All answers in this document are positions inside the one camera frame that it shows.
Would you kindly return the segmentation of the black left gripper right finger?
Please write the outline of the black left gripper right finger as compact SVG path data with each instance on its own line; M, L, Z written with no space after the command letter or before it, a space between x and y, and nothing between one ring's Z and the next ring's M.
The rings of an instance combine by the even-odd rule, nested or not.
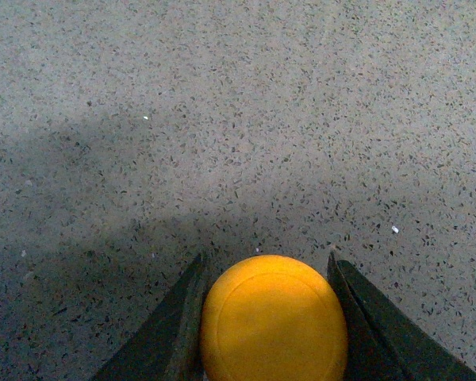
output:
M331 251L328 282L348 331L345 380L476 381L476 372L402 313L347 260Z

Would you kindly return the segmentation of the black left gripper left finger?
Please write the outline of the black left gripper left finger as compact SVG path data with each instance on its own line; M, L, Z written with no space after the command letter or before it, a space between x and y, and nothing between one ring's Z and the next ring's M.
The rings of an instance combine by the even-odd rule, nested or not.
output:
M208 260L198 254L92 380L203 380L199 329L208 289Z

